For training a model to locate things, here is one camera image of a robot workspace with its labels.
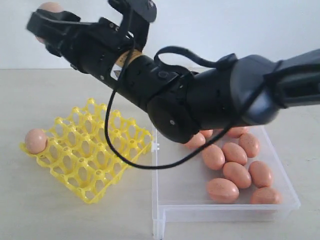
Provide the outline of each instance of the yellow egg tray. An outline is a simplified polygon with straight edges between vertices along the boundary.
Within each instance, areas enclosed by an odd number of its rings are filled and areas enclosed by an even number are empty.
[[[54,125],[43,130],[48,136],[46,149],[30,154],[24,143],[20,148],[56,177],[85,203],[97,203],[110,185],[119,182],[130,167],[109,148],[105,139],[107,105],[88,99],[85,107],[73,107],[67,118],[57,117]],[[137,162],[141,154],[151,150],[152,135],[136,124],[133,118],[125,119],[120,111],[110,114],[108,133],[112,145],[122,156]]]

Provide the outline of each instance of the white background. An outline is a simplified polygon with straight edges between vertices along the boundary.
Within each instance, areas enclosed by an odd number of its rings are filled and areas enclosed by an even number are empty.
[[[27,30],[32,11],[43,0],[2,0],[0,4],[0,69],[69,68],[47,53]],[[119,23],[121,15],[107,0],[60,0],[65,10],[95,22]],[[156,0],[157,20],[150,28],[145,54],[178,45],[209,60],[236,53],[285,59],[320,45],[319,0]],[[183,57],[166,55],[168,63],[197,67]]]

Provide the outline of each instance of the transparent plastic tray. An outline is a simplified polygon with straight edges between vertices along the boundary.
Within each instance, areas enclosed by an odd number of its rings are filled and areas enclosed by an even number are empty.
[[[206,192],[206,182],[222,176],[222,171],[207,168],[201,155],[186,163],[152,174],[152,218],[153,236],[156,240],[164,238],[168,222],[237,222],[237,221],[279,221],[286,218],[292,210],[300,207],[298,196],[272,146],[263,126],[250,128],[250,132],[260,140],[261,151],[256,158],[249,158],[246,168],[254,160],[266,162],[273,171],[273,187],[283,196],[282,204],[249,204],[254,187],[241,189],[234,204],[213,202]],[[172,143],[153,129],[154,143],[152,162],[163,165],[175,162],[191,151],[185,146]],[[224,137],[217,145],[237,139]]]

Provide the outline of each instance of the white table surface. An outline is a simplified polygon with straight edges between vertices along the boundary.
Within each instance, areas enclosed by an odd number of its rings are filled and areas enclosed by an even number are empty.
[[[152,175],[131,168],[97,204],[85,204],[19,149],[32,128],[47,129],[110,89],[72,69],[0,70],[0,239],[151,240]],[[148,116],[117,96],[114,109],[151,129]],[[311,240],[320,237],[320,106],[282,111],[266,126],[301,207],[284,222],[167,223],[164,240]],[[140,163],[150,164],[151,154]]]

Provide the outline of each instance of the brown egg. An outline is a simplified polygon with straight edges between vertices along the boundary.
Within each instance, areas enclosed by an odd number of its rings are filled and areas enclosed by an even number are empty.
[[[201,152],[204,164],[212,170],[220,170],[226,160],[221,148],[217,145],[210,145]]]
[[[213,130],[201,130],[200,133],[206,138],[210,138],[212,134],[214,133]]]
[[[42,3],[38,9],[42,9],[42,10],[46,10],[46,11],[49,11],[49,12],[52,12],[52,13],[60,13],[62,12],[64,9],[62,8],[62,6],[59,5],[59,3],[57,2],[45,2],[45,3]],[[37,37],[36,36],[36,39],[44,44],[45,43],[45,40],[43,40],[41,37]]]
[[[222,147],[222,151],[227,162],[236,162],[241,165],[246,165],[248,161],[245,150],[233,142],[225,143]]]
[[[205,143],[206,143],[206,138],[200,132],[198,132],[196,135],[194,135],[191,138],[190,141],[188,141],[184,145],[189,149],[196,149]]]
[[[242,134],[245,134],[249,131],[247,126],[239,126],[231,128],[226,135],[233,139],[238,139]]]
[[[222,204],[234,203],[239,197],[237,186],[224,178],[214,178],[207,182],[206,191],[212,200]]]
[[[223,175],[233,182],[239,189],[247,189],[251,186],[251,176],[248,170],[237,162],[227,162],[223,166]]]
[[[272,187],[263,187],[255,190],[251,196],[251,204],[281,204],[283,197]]]
[[[41,129],[35,128],[30,130],[24,139],[25,148],[31,154],[39,154],[43,152],[48,143],[48,137]]]
[[[260,152],[260,142],[251,133],[242,134],[238,144],[244,149],[248,158],[255,158]]]
[[[271,169],[263,161],[254,161],[249,166],[249,173],[253,184],[257,188],[270,187],[274,182]]]

